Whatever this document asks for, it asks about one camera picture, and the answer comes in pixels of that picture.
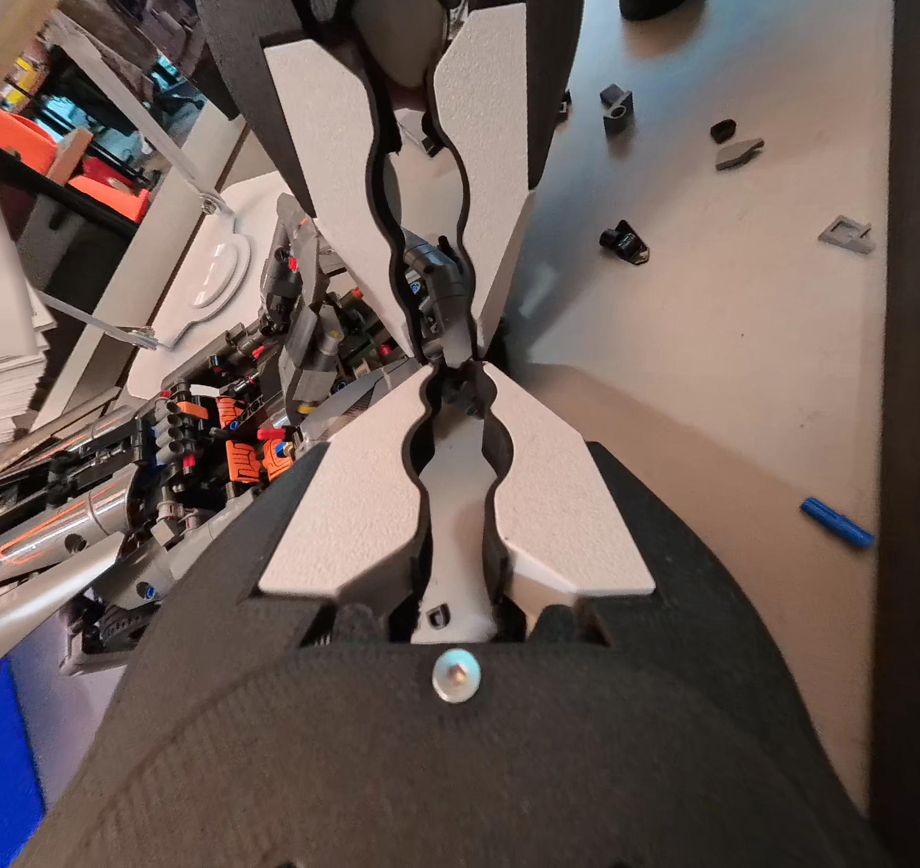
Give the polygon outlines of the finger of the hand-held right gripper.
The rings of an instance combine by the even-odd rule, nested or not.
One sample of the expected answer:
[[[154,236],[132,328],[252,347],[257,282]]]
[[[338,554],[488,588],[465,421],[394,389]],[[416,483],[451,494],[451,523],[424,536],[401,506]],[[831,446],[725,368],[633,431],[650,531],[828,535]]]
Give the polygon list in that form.
[[[532,209],[528,180],[526,7],[470,12],[433,75],[437,122],[458,158],[458,241],[475,272],[477,350],[497,331]]]
[[[426,363],[389,155],[401,138],[385,70],[360,37],[263,51],[315,221],[397,345]]]

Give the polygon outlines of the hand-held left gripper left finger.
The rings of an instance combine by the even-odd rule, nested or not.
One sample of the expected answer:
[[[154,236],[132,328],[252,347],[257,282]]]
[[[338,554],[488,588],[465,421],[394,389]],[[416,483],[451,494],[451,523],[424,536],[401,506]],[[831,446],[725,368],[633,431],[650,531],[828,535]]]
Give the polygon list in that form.
[[[434,455],[431,365],[335,434],[259,579],[268,595],[390,616],[430,576],[420,472]]]

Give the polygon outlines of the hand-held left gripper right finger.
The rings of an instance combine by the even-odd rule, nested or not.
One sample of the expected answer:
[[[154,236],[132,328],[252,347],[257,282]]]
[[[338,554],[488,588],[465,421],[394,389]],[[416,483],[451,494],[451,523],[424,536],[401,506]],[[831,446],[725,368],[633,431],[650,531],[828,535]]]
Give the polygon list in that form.
[[[494,606],[538,618],[550,606],[646,597],[655,581],[587,442],[489,362],[480,364],[483,571]]]

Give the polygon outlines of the grey lego car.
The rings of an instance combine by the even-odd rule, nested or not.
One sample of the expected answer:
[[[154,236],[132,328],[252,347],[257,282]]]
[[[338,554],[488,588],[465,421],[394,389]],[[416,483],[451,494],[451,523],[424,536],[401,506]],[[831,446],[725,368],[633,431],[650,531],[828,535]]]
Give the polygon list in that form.
[[[436,562],[431,531],[363,574],[323,575],[306,593],[259,580],[331,449],[278,495],[312,448],[395,393],[418,364],[353,290],[327,294],[323,245],[279,198],[254,322],[221,333],[167,375],[163,390],[96,419],[93,402],[2,460],[2,656],[63,614],[62,667],[122,666],[168,597],[216,659],[224,643],[270,646],[272,617],[328,640],[339,609],[387,621],[390,640],[498,640],[500,607],[470,572]]]

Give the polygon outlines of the dark grey lego connector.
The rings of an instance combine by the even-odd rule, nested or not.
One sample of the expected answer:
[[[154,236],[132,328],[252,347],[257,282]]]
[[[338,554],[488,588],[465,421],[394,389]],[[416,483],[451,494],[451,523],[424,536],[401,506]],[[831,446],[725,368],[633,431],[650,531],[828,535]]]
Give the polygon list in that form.
[[[604,109],[604,133],[607,138],[623,134],[634,120],[633,92],[610,83],[600,92],[600,101]]]

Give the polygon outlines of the black triangular lego panel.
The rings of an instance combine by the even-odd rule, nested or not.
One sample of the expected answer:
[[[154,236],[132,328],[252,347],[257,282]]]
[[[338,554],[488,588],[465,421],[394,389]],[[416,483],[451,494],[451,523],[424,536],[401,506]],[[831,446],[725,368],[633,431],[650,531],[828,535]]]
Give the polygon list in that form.
[[[648,244],[625,219],[619,220],[615,227],[603,230],[599,245],[629,264],[647,264],[650,259]]]

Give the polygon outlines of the small grey lego liftarm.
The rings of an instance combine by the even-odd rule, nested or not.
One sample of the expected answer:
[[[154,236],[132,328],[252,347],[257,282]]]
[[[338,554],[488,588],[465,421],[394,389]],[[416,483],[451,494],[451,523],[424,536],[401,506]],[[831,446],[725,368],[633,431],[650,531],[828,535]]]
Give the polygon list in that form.
[[[715,168],[718,172],[741,167],[758,157],[765,148],[763,138],[726,143],[717,150]]]

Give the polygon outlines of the long blue lego pin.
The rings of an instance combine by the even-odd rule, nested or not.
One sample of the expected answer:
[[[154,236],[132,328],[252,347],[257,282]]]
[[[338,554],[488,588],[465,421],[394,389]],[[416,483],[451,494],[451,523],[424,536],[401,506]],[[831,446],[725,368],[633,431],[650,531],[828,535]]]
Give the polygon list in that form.
[[[853,548],[864,550],[875,544],[875,537],[868,530],[815,497],[805,498],[799,509],[807,517]]]

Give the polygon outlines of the grey lego plate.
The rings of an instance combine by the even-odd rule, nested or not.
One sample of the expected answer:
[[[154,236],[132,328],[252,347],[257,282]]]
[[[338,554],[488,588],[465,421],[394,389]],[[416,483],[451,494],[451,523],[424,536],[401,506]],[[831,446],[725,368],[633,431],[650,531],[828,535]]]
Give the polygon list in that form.
[[[869,223],[840,215],[819,233],[818,240],[852,253],[870,254],[876,248],[871,230]]]

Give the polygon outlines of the orange tray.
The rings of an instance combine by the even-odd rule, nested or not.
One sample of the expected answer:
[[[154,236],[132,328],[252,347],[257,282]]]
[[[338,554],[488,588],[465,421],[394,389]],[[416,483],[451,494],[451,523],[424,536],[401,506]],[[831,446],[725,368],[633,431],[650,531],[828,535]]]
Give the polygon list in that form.
[[[133,188],[102,172],[76,174],[67,185],[113,209],[135,224],[143,221],[151,202],[151,194],[146,188]]]
[[[1,150],[45,174],[57,155],[57,142],[28,118],[1,111]]]

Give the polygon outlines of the open instruction booklet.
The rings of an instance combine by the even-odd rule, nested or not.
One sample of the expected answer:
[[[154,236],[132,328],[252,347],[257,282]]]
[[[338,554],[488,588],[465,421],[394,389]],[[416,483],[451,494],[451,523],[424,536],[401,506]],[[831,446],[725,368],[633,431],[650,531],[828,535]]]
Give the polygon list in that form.
[[[17,418],[28,414],[48,363],[46,333],[56,327],[31,287],[1,218],[1,445],[13,441]]]

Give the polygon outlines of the blue storage bin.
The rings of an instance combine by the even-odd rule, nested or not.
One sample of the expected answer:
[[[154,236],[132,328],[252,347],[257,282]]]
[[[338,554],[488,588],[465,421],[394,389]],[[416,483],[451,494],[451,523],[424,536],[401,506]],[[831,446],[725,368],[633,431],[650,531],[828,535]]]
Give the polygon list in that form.
[[[1,866],[10,866],[45,816],[45,803],[10,662],[1,660]]]

